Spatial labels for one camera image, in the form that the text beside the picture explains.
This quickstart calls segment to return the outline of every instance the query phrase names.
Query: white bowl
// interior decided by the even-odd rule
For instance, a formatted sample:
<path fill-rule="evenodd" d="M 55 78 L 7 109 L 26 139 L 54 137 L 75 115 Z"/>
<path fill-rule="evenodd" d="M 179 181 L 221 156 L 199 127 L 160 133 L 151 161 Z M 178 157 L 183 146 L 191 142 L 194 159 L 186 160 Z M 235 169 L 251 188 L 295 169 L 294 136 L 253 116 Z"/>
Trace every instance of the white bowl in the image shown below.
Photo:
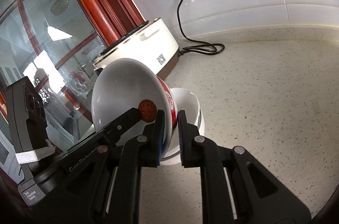
<path fill-rule="evenodd" d="M 200 135 L 205 134 L 205 120 L 202 115 L 200 103 L 191 91 L 184 88 L 171 88 L 173 99 L 177 104 L 178 111 L 185 110 L 186 119 L 189 124 L 197 126 Z M 179 146 L 178 126 L 173 130 L 171 143 L 161 165 L 174 165 L 181 162 Z"/>
<path fill-rule="evenodd" d="M 132 107 L 138 108 L 143 100 L 151 100 L 157 110 L 165 111 L 165 132 L 162 155 L 167 152 L 172 137 L 172 116 L 165 93 L 156 75 L 133 59 L 119 59 L 111 62 L 97 78 L 92 94 L 92 118 L 95 131 L 125 113 Z M 124 145 L 129 139 L 143 133 L 147 125 L 139 121 L 125 132 L 116 143 Z"/>

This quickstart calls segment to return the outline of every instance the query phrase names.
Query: black phone holder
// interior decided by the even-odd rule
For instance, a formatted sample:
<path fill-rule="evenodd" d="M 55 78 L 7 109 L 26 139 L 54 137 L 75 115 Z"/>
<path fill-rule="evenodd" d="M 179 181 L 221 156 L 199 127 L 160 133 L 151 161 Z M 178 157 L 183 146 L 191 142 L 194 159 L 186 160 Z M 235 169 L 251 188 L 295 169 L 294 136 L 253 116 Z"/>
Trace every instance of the black phone holder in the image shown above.
<path fill-rule="evenodd" d="M 21 141 L 27 134 L 32 143 L 35 137 L 47 136 L 44 116 L 26 106 L 30 94 L 37 99 L 38 94 L 29 80 L 20 81 L 11 85 L 12 98 L 7 98 L 16 152 L 23 151 Z M 32 209 L 32 218 L 48 224 L 138 223 L 141 169 L 159 165 L 165 114 L 158 111 L 155 122 L 141 135 L 116 146 L 140 120 L 139 111 L 131 108 L 100 132 L 49 159 L 48 166 L 41 164 L 33 171 L 23 164 L 25 179 L 18 190 Z M 24 127 L 18 122 L 35 124 Z M 184 111 L 178 114 L 178 126 L 182 165 L 200 168 L 204 224 L 309 223 L 308 208 L 243 147 L 224 148 L 200 136 L 197 127 L 187 123 Z"/>

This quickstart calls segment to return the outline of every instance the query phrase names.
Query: speckled countertop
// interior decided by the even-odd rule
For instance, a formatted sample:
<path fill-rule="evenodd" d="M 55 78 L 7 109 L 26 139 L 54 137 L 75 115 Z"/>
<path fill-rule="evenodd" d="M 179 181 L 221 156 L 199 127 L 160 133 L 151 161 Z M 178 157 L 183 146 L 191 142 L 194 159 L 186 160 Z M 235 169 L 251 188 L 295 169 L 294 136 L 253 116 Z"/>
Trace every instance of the speckled countertop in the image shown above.
<path fill-rule="evenodd" d="M 242 145 L 316 214 L 339 179 L 339 42 L 235 43 L 186 54 L 166 80 L 194 92 L 206 137 Z M 202 223 L 199 169 L 143 169 L 141 223 Z"/>

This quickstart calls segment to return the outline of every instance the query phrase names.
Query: white appliance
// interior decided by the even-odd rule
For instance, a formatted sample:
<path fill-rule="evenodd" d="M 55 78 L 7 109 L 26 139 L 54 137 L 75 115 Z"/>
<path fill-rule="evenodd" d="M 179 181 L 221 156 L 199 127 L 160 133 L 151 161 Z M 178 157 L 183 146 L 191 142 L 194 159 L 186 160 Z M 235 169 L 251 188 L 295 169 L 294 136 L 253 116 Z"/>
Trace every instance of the white appliance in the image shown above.
<path fill-rule="evenodd" d="M 117 43 L 94 60 L 95 69 L 105 68 L 117 59 L 130 58 L 143 63 L 154 74 L 158 74 L 179 49 L 179 45 L 161 18 L 149 22 Z"/>

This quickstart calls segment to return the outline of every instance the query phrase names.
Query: power cord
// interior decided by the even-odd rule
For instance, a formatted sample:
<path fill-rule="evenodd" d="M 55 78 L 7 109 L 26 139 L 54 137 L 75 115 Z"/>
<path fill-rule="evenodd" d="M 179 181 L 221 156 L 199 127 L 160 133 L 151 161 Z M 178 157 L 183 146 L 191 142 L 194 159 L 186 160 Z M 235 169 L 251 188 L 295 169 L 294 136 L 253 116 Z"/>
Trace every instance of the power cord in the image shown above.
<path fill-rule="evenodd" d="M 191 42 L 200 43 L 200 44 L 184 47 L 181 51 L 179 51 L 179 57 L 189 52 L 195 52 L 195 53 L 199 53 L 203 55 L 210 55 L 210 56 L 217 55 L 223 52 L 225 50 L 225 45 L 221 43 L 209 43 L 209 42 L 204 42 L 204 41 L 197 41 L 197 40 L 190 39 L 189 37 L 185 35 L 182 29 L 180 14 L 179 14 L 179 10 L 180 10 L 180 7 L 183 1 L 184 0 L 180 0 L 178 8 L 177 8 L 177 17 L 178 17 L 178 23 L 179 23 L 181 34 L 184 36 L 185 39 Z"/>

